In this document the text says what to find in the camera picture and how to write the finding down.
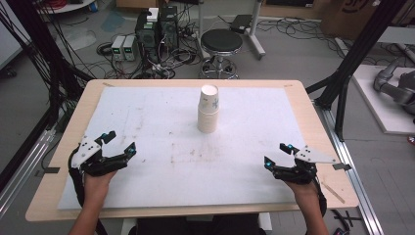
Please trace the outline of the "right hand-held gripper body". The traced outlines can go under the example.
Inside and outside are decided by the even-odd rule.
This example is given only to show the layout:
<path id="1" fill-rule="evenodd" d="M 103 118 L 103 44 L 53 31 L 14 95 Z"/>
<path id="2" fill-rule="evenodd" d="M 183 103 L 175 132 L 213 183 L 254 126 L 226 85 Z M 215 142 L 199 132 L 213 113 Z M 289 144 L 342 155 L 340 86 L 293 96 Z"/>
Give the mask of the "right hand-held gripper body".
<path id="1" fill-rule="evenodd" d="M 281 174 L 273 174 L 276 179 L 297 184 L 308 184 L 317 176 L 317 164 L 334 165 L 338 162 L 335 158 L 308 146 L 299 149 L 293 156 L 295 165 L 291 167 L 282 166 L 283 172 Z"/>

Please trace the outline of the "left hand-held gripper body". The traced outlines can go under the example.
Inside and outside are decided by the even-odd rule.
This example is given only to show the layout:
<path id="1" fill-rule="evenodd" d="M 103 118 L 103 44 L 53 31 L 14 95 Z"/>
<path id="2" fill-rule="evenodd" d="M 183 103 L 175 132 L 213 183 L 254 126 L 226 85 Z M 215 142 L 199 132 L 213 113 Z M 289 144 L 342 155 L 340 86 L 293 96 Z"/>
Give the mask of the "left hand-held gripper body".
<path id="1" fill-rule="evenodd" d="M 83 170 L 92 176 L 101 176 L 127 167 L 127 163 L 117 161 L 115 156 L 104 157 L 102 147 L 95 139 L 84 135 L 78 147 L 69 158 L 69 167 Z"/>

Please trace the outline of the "stack of white paper cups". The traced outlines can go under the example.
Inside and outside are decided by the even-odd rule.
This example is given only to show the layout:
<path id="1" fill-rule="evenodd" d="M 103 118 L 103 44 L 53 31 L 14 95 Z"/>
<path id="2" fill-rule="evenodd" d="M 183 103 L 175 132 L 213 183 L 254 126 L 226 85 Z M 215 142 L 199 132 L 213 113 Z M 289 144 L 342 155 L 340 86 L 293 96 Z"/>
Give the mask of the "stack of white paper cups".
<path id="1" fill-rule="evenodd" d="M 198 105 L 198 129 L 203 133 L 215 131 L 219 112 L 219 89 L 213 84 L 201 88 Z"/>

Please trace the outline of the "person's left hand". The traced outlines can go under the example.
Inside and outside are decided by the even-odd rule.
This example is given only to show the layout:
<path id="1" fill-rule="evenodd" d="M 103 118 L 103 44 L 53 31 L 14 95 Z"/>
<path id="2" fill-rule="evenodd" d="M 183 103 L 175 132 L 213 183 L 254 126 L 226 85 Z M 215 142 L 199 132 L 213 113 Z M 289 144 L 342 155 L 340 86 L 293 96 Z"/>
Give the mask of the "person's left hand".
<path id="1" fill-rule="evenodd" d="M 105 197 L 108 194 L 111 180 L 116 172 L 110 172 L 101 176 L 85 175 L 85 195 L 92 197 Z"/>

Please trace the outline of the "white foam mat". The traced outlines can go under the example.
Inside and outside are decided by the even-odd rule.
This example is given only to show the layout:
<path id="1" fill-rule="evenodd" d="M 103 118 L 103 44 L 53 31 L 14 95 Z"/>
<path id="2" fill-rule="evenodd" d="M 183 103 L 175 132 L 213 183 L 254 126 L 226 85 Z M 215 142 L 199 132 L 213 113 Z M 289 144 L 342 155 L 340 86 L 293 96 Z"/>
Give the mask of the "white foam mat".
<path id="1" fill-rule="evenodd" d="M 292 191 L 264 168 L 291 166 L 280 144 L 304 146 L 283 88 L 222 87 L 218 125 L 197 127 L 199 88 L 107 87 L 85 134 L 116 134 L 105 156 L 137 148 L 111 181 L 108 209 L 285 204 Z"/>

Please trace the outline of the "white platform board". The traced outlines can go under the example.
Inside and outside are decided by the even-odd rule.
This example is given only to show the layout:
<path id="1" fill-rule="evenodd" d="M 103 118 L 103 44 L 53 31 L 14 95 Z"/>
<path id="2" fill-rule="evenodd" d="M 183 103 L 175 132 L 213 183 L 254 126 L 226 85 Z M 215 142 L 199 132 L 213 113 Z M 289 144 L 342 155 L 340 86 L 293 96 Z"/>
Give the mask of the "white platform board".
<path id="1" fill-rule="evenodd" d="M 384 133 L 415 135 L 415 116 L 407 113 L 392 97 L 373 88 L 375 76 L 383 69 L 382 66 L 361 65 L 353 80 Z"/>

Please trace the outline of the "grey bench power supply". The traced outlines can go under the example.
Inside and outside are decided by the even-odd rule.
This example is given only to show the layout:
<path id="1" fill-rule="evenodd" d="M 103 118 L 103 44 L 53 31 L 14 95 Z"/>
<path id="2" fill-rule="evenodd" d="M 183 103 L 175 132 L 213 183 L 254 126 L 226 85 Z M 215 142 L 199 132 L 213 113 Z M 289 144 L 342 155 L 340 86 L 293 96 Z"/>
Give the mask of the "grey bench power supply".
<path id="1" fill-rule="evenodd" d="M 126 61 L 135 61 L 138 54 L 138 43 L 134 35 L 127 35 L 123 42 L 123 51 Z"/>
<path id="2" fill-rule="evenodd" d="M 124 40 L 125 40 L 125 37 L 122 36 L 122 35 L 119 35 L 112 44 L 113 58 L 116 61 L 124 61 L 125 60 L 125 56 L 124 56 L 124 52 L 123 52 L 123 42 L 124 42 Z"/>

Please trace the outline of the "person's dark clothing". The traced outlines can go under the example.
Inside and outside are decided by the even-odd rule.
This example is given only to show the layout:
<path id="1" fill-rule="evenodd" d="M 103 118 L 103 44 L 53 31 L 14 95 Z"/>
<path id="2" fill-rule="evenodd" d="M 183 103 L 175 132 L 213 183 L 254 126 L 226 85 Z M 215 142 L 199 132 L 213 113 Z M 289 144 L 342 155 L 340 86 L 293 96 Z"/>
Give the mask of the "person's dark clothing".
<path id="1" fill-rule="evenodd" d="M 258 213 L 219 214 L 209 221 L 186 216 L 138 218 L 128 235 L 267 235 Z"/>

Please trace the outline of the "black computer tower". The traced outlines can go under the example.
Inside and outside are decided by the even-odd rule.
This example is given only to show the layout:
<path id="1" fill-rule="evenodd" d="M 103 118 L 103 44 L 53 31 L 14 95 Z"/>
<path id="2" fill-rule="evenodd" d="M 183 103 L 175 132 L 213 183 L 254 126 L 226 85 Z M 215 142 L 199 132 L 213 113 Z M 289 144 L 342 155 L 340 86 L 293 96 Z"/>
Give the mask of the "black computer tower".
<path id="1" fill-rule="evenodd" d="M 160 45 L 160 25 L 158 22 L 150 22 L 147 17 L 149 11 L 142 11 L 137 19 L 135 33 L 141 48 L 141 53 L 153 63 L 160 61 L 158 49 Z"/>
<path id="2" fill-rule="evenodd" d="M 170 50 L 178 48 L 177 7 L 161 8 L 160 17 L 162 41 Z"/>

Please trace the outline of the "white stand leg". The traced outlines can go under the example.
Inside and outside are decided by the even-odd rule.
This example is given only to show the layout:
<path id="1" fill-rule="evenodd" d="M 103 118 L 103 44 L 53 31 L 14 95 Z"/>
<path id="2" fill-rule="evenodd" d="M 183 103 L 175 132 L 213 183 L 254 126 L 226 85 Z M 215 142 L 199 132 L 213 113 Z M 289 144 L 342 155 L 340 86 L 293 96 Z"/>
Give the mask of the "white stand leg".
<path id="1" fill-rule="evenodd" d="M 263 0 L 254 0 L 252 24 L 249 28 L 246 29 L 246 33 L 248 35 L 248 39 L 251 43 L 254 54 L 259 60 L 261 60 L 266 55 L 265 50 L 263 49 L 262 45 L 260 44 L 259 40 L 256 37 L 256 27 L 258 23 L 258 18 L 259 18 L 259 13 L 260 13 L 262 2 Z"/>

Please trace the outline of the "black round stool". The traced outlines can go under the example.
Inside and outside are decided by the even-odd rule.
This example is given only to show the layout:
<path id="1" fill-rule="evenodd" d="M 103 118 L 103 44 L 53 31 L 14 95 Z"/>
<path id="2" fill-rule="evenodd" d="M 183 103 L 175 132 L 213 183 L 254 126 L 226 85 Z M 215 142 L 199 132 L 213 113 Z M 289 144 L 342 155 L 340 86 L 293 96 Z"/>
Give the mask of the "black round stool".
<path id="1" fill-rule="evenodd" d="M 241 36 L 230 29 L 217 28 L 205 32 L 201 38 L 201 46 L 209 54 L 209 58 L 203 60 L 199 77 L 238 78 L 236 64 L 229 57 L 236 55 L 242 45 Z"/>

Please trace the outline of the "flat black device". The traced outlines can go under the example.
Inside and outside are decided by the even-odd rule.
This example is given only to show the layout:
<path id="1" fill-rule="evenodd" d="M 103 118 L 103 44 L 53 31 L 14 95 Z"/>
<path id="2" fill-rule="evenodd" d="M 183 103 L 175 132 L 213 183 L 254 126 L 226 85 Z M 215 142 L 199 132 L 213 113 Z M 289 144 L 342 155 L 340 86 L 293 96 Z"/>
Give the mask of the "flat black device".
<path id="1" fill-rule="evenodd" d="M 230 29 L 234 32 L 244 34 L 251 28 L 252 15 L 237 15 L 230 24 Z"/>

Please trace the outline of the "white round table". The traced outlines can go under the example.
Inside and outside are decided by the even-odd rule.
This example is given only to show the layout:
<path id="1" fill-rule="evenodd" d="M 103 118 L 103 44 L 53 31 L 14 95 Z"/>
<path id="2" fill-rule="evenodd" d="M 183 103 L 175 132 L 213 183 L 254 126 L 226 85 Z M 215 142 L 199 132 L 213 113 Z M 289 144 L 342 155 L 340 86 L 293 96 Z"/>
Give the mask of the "white round table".
<path id="1" fill-rule="evenodd" d="M 41 14 L 60 14 L 88 7 L 95 2 L 96 0 L 42 0 L 35 9 Z"/>

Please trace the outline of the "cardboard box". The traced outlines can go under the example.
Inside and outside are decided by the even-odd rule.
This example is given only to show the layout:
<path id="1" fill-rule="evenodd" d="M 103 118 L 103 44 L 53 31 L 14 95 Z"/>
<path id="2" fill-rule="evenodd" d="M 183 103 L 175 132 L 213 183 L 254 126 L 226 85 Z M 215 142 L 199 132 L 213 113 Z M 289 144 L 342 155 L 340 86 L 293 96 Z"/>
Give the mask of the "cardboard box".
<path id="1" fill-rule="evenodd" d="M 325 35 L 356 39 L 382 0 L 331 0 L 320 24 Z"/>

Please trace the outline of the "aluminium rail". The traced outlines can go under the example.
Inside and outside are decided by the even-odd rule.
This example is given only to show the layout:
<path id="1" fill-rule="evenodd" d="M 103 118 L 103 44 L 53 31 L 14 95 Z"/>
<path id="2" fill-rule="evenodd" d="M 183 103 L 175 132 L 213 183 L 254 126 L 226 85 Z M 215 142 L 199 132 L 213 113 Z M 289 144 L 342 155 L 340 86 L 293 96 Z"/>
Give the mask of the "aluminium rail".
<path id="1" fill-rule="evenodd" d="M 29 145 L 28 152 L 23 155 L 23 162 L 0 193 L 0 219 L 23 189 L 41 158 L 45 156 L 55 136 L 55 129 L 44 130 L 34 143 Z"/>
<path id="2" fill-rule="evenodd" d="M 328 136 L 334 146 L 334 149 L 340 158 L 340 161 L 345 165 L 350 165 L 351 169 L 346 171 L 346 175 L 351 182 L 352 188 L 358 198 L 358 210 L 362 217 L 368 235 L 385 235 L 376 213 L 373 210 L 370 199 L 364 189 L 363 183 L 359 177 L 358 171 L 355 168 L 351 154 L 346 146 L 346 143 L 335 132 L 335 117 L 330 111 L 323 110 L 318 106 L 314 106 L 319 115 L 323 126 L 328 133 Z"/>

